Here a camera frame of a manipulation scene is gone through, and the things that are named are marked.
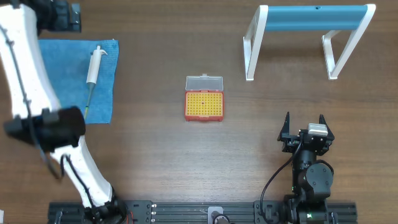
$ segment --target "blue pad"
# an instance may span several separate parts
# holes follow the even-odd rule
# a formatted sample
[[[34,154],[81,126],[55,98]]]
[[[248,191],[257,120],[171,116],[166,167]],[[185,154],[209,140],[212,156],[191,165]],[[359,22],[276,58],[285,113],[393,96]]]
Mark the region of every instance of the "blue pad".
[[[84,114],[91,53],[97,45],[102,55],[97,85],[91,97],[86,124],[108,124],[112,117],[113,83],[119,57],[117,40],[39,40],[47,75],[62,108],[78,106]]]

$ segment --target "wooden table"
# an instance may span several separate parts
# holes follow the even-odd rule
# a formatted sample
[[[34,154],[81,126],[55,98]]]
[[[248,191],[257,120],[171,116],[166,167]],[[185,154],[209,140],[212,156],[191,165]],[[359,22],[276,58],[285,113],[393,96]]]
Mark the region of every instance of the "wooden table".
[[[264,1],[80,1],[82,34],[63,39],[119,40],[113,118],[89,125],[87,145],[104,177],[125,199],[157,202],[253,202],[288,158],[277,135],[287,111],[291,132],[320,113],[336,136],[322,157],[335,168],[331,199],[357,203],[360,223],[398,219],[398,2],[375,16],[340,76],[329,81],[322,32],[264,35],[254,82],[244,79],[242,36]],[[297,1],[267,1],[294,5]],[[331,4],[307,1],[302,4]],[[347,34],[335,37],[339,55]],[[183,116],[185,77],[224,78],[222,123]],[[0,122],[11,119],[0,74]],[[45,223],[48,203],[78,202],[68,178],[53,180],[33,147],[0,129],[0,209],[6,223]],[[283,170],[266,194],[291,190]]]

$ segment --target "pipette tip box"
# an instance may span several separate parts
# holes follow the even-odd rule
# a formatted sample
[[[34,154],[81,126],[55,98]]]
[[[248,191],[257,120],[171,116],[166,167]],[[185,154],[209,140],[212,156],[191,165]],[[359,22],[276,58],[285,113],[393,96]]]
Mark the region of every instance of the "pipette tip box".
[[[188,76],[185,85],[186,121],[224,119],[223,77]]]

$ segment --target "transparent lid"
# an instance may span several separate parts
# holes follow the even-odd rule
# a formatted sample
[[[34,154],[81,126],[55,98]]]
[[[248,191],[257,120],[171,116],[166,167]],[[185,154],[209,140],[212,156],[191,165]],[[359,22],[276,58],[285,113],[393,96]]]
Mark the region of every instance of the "transparent lid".
[[[201,76],[187,76],[185,90],[213,90],[223,91],[223,77],[209,77],[207,74]]]

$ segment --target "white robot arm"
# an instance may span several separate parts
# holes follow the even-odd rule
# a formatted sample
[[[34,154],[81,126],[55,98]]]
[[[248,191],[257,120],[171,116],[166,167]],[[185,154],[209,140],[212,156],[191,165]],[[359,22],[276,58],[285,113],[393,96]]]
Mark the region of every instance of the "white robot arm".
[[[60,2],[54,3],[48,0],[48,6],[51,7],[53,7],[52,4],[58,3]],[[68,9],[67,2],[62,2],[62,5]],[[101,175],[87,149],[84,137],[85,125],[80,111],[78,113],[80,113],[81,118],[79,118],[76,108],[72,108],[74,110],[68,109],[66,112],[61,109],[59,100],[47,77],[37,41],[37,34],[40,29],[76,30],[76,24],[68,24],[69,27],[60,26],[59,20],[65,22],[65,18],[59,16],[58,18],[52,18],[53,21],[56,21],[55,23],[49,25],[48,22],[44,27],[40,27],[38,21],[41,20],[41,24],[44,24],[44,22],[38,18],[38,16],[42,15],[37,14],[38,11],[40,13],[42,11],[33,10],[38,7],[40,6],[27,6],[25,4],[0,7],[0,55],[11,92],[12,115],[14,118],[13,121],[6,123],[4,127],[8,135],[39,148],[48,166],[50,163],[45,153],[50,152],[50,156],[61,164],[79,191],[83,206],[87,209],[86,215],[93,221],[102,220],[108,218],[111,212],[99,212],[97,208],[102,208],[100,210],[103,210],[106,207],[108,210],[112,210],[114,209],[112,204],[117,199],[111,184]],[[75,10],[74,12],[78,14],[80,20],[80,9],[75,6]],[[75,118],[76,114],[78,119],[74,120],[74,122],[83,122],[80,124],[79,133],[73,129],[74,127],[71,130],[71,127],[59,124],[59,121],[61,123],[63,121],[64,124],[65,122],[70,123],[70,119]],[[57,131],[60,129],[62,131],[67,130],[69,131],[67,133],[72,133],[73,136],[68,137],[68,135],[65,136],[64,134],[62,137],[67,138],[67,141],[63,144],[58,144],[63,139],[58,139],[59,141],[56,143],[46,142],[46,139],[42,138],[40,129],[52,131],[54,125],[58,128]],[[70,139],[68,138],[75,139],[76,143],[74,143],[74,146],[72,146],[73,143],[72,145],[69,144]],[[116,213],[125,217],[125,214],[123,214],[125,208],[120,205],[116,208]]]

